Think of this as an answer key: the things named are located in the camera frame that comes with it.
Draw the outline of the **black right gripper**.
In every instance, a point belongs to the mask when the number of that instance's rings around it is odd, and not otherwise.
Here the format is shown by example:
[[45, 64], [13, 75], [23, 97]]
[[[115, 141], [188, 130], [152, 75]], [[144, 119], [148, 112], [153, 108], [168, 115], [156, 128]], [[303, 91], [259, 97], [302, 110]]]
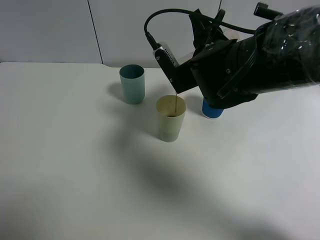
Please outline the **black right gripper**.
[[255, 38], [228, 39], [218, 23], [189, 15], [195, 51], [190, 59], [190, 84], [199, 87], [213, 108], [228, 109], [255, 100], [246, 84], [258, 57]]

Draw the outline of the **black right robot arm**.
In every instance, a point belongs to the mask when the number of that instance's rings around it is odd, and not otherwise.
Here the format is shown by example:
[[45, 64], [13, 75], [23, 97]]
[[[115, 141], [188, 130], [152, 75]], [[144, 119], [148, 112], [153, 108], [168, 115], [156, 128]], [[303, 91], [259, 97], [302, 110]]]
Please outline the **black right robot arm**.
[[320, 83], [320, 8], [278, 15], [253, 36], [219, 40], [189, 62], [207, 103], [228, 109], [259, 94]]

